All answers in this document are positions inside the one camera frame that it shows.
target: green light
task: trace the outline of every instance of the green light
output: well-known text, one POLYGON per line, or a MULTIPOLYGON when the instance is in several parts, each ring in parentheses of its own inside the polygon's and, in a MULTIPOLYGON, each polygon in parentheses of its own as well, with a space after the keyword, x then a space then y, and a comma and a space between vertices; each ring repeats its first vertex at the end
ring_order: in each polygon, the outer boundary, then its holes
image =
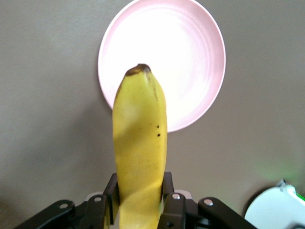
POLYGON ((301 198, 302 200, 304 200, 305 201, 305 197, 303 197, 301 194, 296 194, 299 198, 301 198))

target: yellow banana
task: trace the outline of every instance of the yellow banana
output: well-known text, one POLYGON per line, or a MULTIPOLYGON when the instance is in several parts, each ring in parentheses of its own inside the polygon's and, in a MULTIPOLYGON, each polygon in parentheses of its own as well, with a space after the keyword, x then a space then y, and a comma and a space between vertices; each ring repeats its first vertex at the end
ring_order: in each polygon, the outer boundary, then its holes
POLYGON ((167 119, 163 90, 148 65, 126 72, 114 100, 112 121, 120 229, 157 229, 167 119))

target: round plate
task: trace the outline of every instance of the round plate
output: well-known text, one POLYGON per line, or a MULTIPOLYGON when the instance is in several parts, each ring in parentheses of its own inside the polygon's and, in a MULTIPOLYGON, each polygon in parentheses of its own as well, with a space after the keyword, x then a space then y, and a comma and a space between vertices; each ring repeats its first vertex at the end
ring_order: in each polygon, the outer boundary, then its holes
POLYGON ((126 71, 139 63, 150 66, 163 88, 168 131, 176 131, 214 102, 224 78, 224 41, 194 0, 135 0, 115 16, 101 43, 99 81, 111 108, 126 71))

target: brown banana tip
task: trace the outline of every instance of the brown banana tip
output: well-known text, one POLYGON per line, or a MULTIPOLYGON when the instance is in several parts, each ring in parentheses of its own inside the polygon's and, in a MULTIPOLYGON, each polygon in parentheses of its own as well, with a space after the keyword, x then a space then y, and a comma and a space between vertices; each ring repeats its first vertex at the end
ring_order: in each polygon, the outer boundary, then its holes
POLYGON ((125 76, 132 76, 132 75, 135 75, 135 74, 138 74, 140 72, 146 72, 146 73, 149 73, 151 72, 151 69, 150 67, 147 65, 147 64, 144 64, 144 63, 140 63, 138 64, 137 66, 129 69, 125 76))

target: gray background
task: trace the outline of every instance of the gray background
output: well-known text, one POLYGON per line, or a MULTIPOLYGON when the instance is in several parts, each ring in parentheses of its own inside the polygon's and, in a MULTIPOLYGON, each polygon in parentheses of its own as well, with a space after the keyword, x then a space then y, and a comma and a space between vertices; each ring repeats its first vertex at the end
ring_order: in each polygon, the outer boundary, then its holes
MULTIPOLYGON (((0 0, 1 229, 59 199, 78 205, 115 172, 97 58, 129 2, 0 0)), ((209 111, 168 136, 175 188, 238 213, 282 178, 304 193, 305 1, 199 2, 220 27, 227 66, 209 111)))

